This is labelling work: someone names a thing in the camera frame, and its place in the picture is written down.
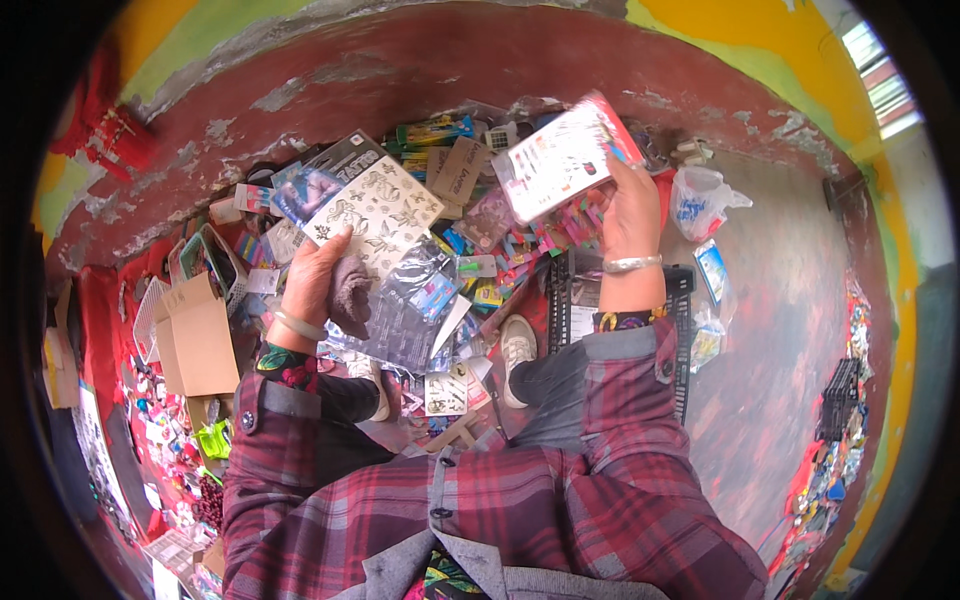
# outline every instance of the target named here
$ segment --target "white plastic basket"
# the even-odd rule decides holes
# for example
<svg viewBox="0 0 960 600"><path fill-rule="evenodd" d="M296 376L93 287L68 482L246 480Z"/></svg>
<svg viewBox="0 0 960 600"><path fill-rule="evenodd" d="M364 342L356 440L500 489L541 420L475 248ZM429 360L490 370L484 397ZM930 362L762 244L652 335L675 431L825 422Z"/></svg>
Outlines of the white plastic basket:
<svg viewBox="0 0 960 600"><path fill-rule="evenodd" d="M140 307L136 311L136 319L133 320L133 341L136 343L136 351L144 365L160 360L159 351L156 349L154 307L160 302L160 297L169 291L170 285L154 277L150 280L150 285L147 286L143 300L140 301Z"/></svg>

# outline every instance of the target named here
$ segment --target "shirt button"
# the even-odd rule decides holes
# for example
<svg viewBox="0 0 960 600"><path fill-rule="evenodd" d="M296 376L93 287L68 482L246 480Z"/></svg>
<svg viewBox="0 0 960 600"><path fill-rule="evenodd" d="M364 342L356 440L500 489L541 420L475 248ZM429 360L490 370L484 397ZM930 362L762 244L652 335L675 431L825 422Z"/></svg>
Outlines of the shirt button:
<svg viewBox="0 0 960 600"><path fill-rule="evenodd" d="M245 412L240 417L240 426L243 427L244 431L250 431L253 429L253 413L250 411Z"/></svg>

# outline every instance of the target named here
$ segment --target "pink package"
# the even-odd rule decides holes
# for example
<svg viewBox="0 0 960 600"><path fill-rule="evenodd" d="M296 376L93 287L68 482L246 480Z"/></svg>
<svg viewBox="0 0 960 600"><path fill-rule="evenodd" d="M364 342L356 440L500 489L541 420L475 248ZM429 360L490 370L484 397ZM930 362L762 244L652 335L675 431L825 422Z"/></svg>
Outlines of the pink package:
<svg viewBox="0 0 960 600"><path fill-rule="evenodd" d="M627 128L594 90L492 164L516 221L526 225L609 180L607 152L628 165L644 164Z"/></svg>
<svg viewBox="0 0 960 600"><path fill-rule="evenodd" d="M490 252L514 225L503 190L496 187L480 199L463 220L453 224L453 230L473 242L483 253Z"/></svg>

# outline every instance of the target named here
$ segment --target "black plastic crate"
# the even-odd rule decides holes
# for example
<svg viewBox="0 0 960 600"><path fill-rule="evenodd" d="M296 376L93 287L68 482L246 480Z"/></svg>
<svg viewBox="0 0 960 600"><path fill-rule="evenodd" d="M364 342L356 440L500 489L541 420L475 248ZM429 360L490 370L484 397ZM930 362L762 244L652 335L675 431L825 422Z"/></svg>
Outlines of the black plastic crate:
<svg viewBox="0 0 960 600"><path fill-rule="evenodd" d="M860 359L840 359L823 392L824 402L820 407L820 424L817 425L818 440L843 440L847 422L860 401L859 379Z"/></svg>
<svg viewBox="0 0 960 600"><path fill-rule="evenodd" d="M599 271L603 258L591 252L572 250L550 259L546 274L547 352L556 354L570 343L570 316L574 277L585 271ZM690 346L693 343L690 297L697 289L696 271L689 265L663 267L666 279L666 313L677 330L677 358L674 363L675 417L686 421L690 382Z"/></svg>

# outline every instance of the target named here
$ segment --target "red white package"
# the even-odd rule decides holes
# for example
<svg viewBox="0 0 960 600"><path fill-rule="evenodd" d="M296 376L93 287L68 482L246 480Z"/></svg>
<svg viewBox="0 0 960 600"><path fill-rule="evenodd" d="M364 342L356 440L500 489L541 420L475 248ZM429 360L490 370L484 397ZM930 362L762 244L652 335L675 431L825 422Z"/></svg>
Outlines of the red white package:
<svg viewBox="0 0 960 600"><path fill-rule="evenodd" d="M594 90L492 164L517 222L526 225L610 180L607 153L630 166L645 162L610 103Z"/></svg>

